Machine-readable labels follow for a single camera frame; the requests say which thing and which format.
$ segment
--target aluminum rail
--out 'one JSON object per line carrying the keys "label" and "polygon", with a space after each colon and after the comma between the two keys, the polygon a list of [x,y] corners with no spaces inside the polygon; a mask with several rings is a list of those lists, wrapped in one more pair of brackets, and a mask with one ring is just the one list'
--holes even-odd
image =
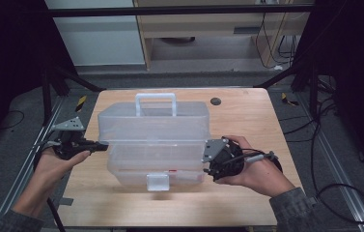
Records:
{"label": "aluminum rail", "polygon": [[[308,111],[307,100],[305,100],[305,98],[302,95],[300,95],[298,93],[295,93],[295,94],[296,94],[297,98],[299,99],[301,106],[307,113],[309,120],[313,120],[311,114]],[[352,186],[350,177],[348,176],[344,167],[338,161],[335,152],[332,150],[332,147],[322,130],[319,131],[317,138],[318,138],[319,144],[322,147],[322,153],[323,153],[327,163],[329,164],[329,167],[335,178],[335,181],[340,184],[346,184],[346,185]],[[364,204],[363,204],[362,199],[359,196],[359,194],[351,188],[340,188],[340,190],[350,208],[350,211],[352,212],[354,219],[356,221],[364,221]],[[364,224],[359,224],[358,227],[362,232],[364,232]]]}
{"label": "aluminum rail", "polygon": [[125,16],[125,15],[197,15],[197,14],[244,14],[244,13],[304,13],[334,11],[331,5],[273,4],[273,5],[213,5],[176,7],[129,7],[92,9],[49,9],[21,12],[24,15],[48,17]]}
{"label": "aluminum rail", "polygon": [[52,109],[52,116],[49,119],[48,124],[42,127],[39,135],[37,136],[37,139],[35,140],[35,143],[33,144],[30,150],[30,153],[28,154],[27,159],[22,164],[21,170],[16,176],[10,191],[8,192],[5,200],[3,201],[3,204],[0,207],[0,217],[2,217],[5,213],[7,213],[7,211],[10,210],[13,203],[16,201],[16,199],[22,193],[23,189],[28,183],[29,178],[32,176],[33,173],[32,164],[34,162],[35,154],[40,149],[40,146],[36,146],[36,144],[42,142],[50,132],[50,129],[55,124],[56,118],[58,117],[61,111],[61,107],[64,101],[65,97],[58,97],[56,99],[56,102]]}

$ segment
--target hand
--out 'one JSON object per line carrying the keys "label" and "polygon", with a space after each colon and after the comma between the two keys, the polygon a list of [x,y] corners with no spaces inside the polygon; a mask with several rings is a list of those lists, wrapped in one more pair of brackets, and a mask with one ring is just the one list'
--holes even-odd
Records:
{"label": "hand", "polygon": [[84,151],[69,160],[60,159],[52,148],[42,151],[42,156],[27,188],[16,201],[13,210],[37,218],[46,199],[56,188],[64,175],[91,153]]}
{"label": "hand", "polygon": [[[252,148],[243,136],[229,135],[224,137],[238,143],[241,149]],[[244,150],[243,153],[251,153],[251,151]],[[252,163],[246,162],[238,175],[221,178],[216,183],[244,186],[255,190],[259,194],[270,197],[277,196],[295,188],[269,159],[261,159]]]}

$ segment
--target transparent plastic storage box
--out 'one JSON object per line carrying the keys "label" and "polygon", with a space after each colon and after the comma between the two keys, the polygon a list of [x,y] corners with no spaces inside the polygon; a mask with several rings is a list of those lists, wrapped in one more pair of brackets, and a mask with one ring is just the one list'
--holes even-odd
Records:
{"label": "transparent plastic storage box", "polygon": [[98,127],[98,140],[111,147],[107,168],[122,185],[168,190],[203,182],[201,159],[210,139],[204,102],[177,102],[173,93],[137,94],[135,102],[100,112]]}

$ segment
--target gray sleeve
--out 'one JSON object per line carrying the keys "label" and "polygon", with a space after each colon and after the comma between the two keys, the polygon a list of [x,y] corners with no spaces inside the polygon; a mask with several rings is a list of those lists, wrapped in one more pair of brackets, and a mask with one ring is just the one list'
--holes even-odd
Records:
{"label": "gray sleeve", "polygon": [[27,217],[14,211],[8,211],[0,219],[0,232],[35,232],[41,231],[42,226],[42,220]]}
{"label": "gray sleeve", "polygon": [[285,231],[325,231],[314,212],[315,198],[308,198],[301,188],[295,188],[269,200],[277,218],[277,229]]}

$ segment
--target table top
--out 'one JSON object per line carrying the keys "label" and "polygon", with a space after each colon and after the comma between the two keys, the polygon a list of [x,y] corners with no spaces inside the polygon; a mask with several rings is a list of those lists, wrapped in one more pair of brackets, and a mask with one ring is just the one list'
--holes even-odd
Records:
{"label": "table top", "polygon": [[[284,174],[297,187],[301,183],[284,135],[265,89],[137,89],[99,94],[85,137],[98,140],[98,114],[115,102],[134,102],[137,93],[175,93],[178,102],[205,102],[210,112],[212,138],[243,135],[265,152],[273,151]],[[221,99],[212,105],[212,98]],[[107,170],[108,152],[93,153],[75,166],[59,214],[66,226],[245,226],[273,225],[269,197],[244,187],[218,185],[206,175],[204,183],[149,192],[127,188]]]}

